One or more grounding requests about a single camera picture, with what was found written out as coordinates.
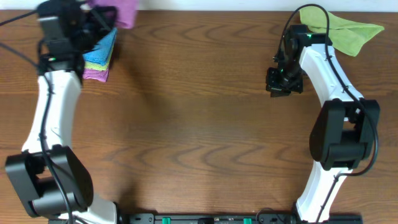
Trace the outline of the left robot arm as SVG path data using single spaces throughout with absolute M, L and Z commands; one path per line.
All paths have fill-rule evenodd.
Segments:
M 50 223 L 117 223 L 115 203 L 95 195 L 91 176 L 72 149 L 75 108 L 83 86 L 85 53 L 111 33 L 114 6 L 82 9 L 81 1 L 49 0 L 35 13 L 39 97 L 30 133 L 6 174 L 30 217 Z

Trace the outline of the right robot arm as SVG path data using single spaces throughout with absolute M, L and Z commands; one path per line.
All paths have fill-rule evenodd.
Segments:
M 291 25 L 283 32 L 274 60 L 277 67 L 266 75 L 272 97 L 303 92 L 306 75 L 321 104 L 309 137 L 312 171 L 292 215 L 283 222 L 362 223 L 361 215 L 332 215 L 330 207 L 345 178 L 370 156 L 378 102 L 365 99 L 349 82 L 326 35 L 310 33 L 305 25 Z

